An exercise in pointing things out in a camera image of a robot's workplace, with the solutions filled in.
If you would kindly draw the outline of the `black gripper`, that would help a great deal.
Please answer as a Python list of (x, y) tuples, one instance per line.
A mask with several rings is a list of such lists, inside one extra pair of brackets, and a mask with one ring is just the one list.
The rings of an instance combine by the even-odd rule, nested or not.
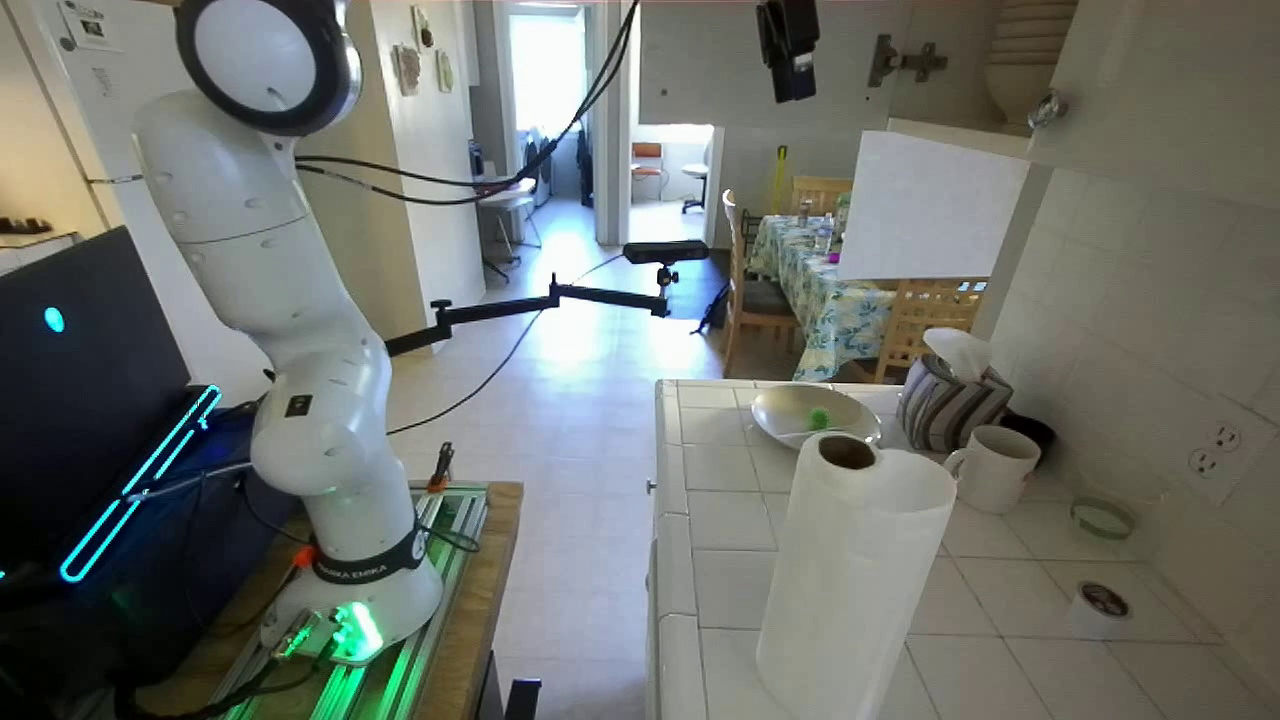
[(807, 102), (815, 91), (815, 0), (762, 0), (757, 41), (781, 104)]

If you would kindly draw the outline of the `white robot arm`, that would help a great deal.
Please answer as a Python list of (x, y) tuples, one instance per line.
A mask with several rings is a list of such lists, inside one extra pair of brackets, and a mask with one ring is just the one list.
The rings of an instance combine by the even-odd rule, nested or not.
[(296, 144), (347, 118), (346, 0), (177, 0), (191, 85), (137, 120), (143, 184), (214, 313), (273, 361), (252, 472), (296, 497), (318, 559), (267, 608), (267, 646), (364, 666), (444, 603), (427, 523), (384, 437), (391, 361), (296, 184)]

